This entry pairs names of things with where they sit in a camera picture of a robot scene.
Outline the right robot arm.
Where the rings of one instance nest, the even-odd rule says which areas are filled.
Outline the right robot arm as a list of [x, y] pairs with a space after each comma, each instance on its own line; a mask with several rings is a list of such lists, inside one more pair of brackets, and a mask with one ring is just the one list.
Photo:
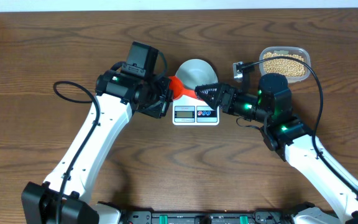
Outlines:
[[314, 131], [292, 112], [285, 76], [268, 73], [250, 95], [225, 83], [195, 88], [212, 109], [262, 123], [266, 146], [301, 172], [334, 210], [341, 223], [358, 223], [358, 180], [324, 148]]

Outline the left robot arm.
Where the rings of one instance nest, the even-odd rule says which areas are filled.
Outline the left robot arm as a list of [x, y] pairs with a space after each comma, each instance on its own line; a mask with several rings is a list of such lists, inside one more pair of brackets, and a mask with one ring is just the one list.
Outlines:
[[29, 182], [21, 200], [27, 223], [119, 223], [121, 211], [89, 205], [100, 168], [119, 133], [139, 112], [166, 115], [173, 100], [171, 80], [108, 70], [96, 81], [91, 108], [64, 157], [42, 184]]

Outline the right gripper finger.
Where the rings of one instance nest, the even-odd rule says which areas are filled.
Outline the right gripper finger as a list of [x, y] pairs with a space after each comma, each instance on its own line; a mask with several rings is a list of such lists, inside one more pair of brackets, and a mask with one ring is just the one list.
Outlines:
[[200, 85], [195, 88], [197, 96], [221, 96], [227, 88], [225, 83]]
[[209, 107], [217, 109], [218, 107], [227, 107], [227, 90], [221, 96], [199, 96]]

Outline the red plastic measuring scoop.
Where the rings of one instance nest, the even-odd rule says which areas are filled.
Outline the red plastic measuring scoop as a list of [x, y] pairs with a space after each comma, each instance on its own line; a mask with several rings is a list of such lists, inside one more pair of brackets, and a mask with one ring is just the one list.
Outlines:
[[183, 95], [189, 96], [191, 98], [197, 99], [197, 95], [194, 90], [189, 90], [185, 88], [182, 81], [176, 76], [170, 76], [169, 89], [173, 91], [173, 99], [178, 100]]

